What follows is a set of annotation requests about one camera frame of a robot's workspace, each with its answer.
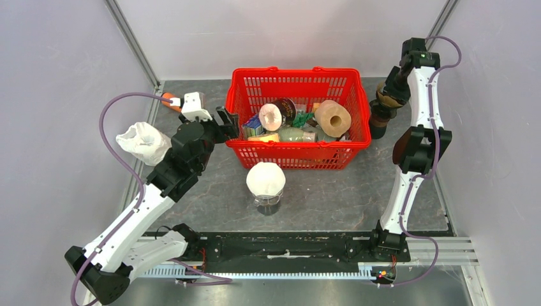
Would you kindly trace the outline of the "dark green glass dripper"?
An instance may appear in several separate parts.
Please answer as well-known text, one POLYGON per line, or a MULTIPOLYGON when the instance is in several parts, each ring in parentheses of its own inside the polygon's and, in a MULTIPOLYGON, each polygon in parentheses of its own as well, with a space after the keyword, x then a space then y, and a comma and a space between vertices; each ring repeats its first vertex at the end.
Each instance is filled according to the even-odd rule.
POLYGON ((387 124, 397 115, 396 108, 390 108, 382 104, 379 100, 374 99, 369 103, 371 109, 370 121, 378 124, 387 124))

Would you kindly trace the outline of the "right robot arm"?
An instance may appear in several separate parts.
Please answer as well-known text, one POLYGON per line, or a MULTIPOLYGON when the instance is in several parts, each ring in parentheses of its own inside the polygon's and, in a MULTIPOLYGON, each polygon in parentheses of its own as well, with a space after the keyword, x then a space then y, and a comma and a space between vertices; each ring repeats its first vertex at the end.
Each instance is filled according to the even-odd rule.
POLYGON ((369 255, 377 261, 407 258, 408 220, 415 195, 423 181, 434 177, 452 141, 438 102, 438 78, 444 68, 439 54, 428 51, 424 38, 410 38, 403 42, 399 65, 377 86, 369 104, 374 140, 384 136, 400 108, 411 107, 410 126, 392 152, 396 176, 390 200, 368 243, 369 255))

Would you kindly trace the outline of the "white paper coffee filter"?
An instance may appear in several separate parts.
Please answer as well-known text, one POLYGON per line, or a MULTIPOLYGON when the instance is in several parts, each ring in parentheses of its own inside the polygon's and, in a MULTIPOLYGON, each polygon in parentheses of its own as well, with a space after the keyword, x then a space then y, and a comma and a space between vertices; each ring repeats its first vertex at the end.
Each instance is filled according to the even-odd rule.
POLYGON ((254 196, 277 196, 285 184, 285 174, 276 163, 259 162, 246 176, 246 185, 254 196))

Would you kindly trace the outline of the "clear glass dripper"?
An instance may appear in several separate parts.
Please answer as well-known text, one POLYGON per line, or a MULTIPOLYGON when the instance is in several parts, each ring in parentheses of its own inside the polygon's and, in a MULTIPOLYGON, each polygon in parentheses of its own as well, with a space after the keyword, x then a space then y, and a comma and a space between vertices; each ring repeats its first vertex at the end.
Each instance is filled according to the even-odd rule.
POLYGON ((276 195, 254 195, 254 205, 256 207, 266 207, 277 205, 282 197, 283 193, 280 192, 276 195))

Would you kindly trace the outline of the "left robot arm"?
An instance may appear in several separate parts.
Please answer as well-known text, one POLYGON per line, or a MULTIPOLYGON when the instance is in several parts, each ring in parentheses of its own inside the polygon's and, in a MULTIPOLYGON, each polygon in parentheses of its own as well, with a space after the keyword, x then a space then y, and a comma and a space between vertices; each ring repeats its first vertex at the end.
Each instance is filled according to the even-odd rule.
POLYGON ((92 242, 64 255, 75 274, 72 290, 83 284, 95 303, 115 302, 137 277, 161 263, 204 255, 200 235, 186 224, 144 245, 137 241, 198 182, 215 146, 239 137, 239 116, 222 106, 209 113, 200 92, 165 98, 165 103, 181 111, 170 146, 147 178, 138 180, 138 194, 117 219, 92 242))

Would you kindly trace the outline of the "brown paper coffee filter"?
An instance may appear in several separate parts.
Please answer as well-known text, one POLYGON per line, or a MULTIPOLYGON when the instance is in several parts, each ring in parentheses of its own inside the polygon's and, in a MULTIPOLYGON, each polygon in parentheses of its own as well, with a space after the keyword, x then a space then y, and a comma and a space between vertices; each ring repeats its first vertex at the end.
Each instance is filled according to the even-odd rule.
POLYGON ((405 104, 407 104, 406 101, 402 101, 400 99, 395 99, 391 96, 385 95, 383 93, 384 85, 385 82, 382 81, 376 86, 376 100, 380 104, 390 109, 402 108, 405 104))

